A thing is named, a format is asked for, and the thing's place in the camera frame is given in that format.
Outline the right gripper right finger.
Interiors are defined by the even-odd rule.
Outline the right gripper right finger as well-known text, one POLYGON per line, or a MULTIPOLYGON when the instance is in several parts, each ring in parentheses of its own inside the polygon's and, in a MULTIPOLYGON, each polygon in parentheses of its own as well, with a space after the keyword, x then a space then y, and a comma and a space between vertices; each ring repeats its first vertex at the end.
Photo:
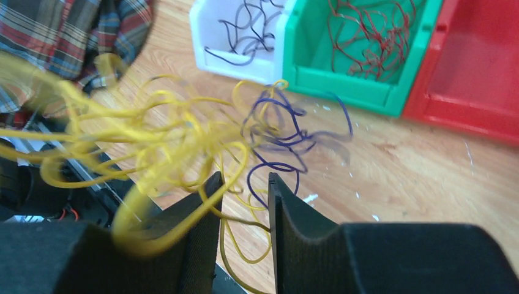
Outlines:
POLYGON ((277 293, 517 293, 518 277, 482 228, 337 224, 269 175, 277 293))

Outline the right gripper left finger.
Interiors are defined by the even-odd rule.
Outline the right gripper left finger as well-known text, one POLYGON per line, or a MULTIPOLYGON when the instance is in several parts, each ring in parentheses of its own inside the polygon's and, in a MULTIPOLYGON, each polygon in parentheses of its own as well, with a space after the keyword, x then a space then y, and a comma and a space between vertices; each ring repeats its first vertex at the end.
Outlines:
POLYGON ((219 218, 205 215, 165 252, 137 258, 88 222, 9 222, 1 210, 2 293, 210 293, 219 218))

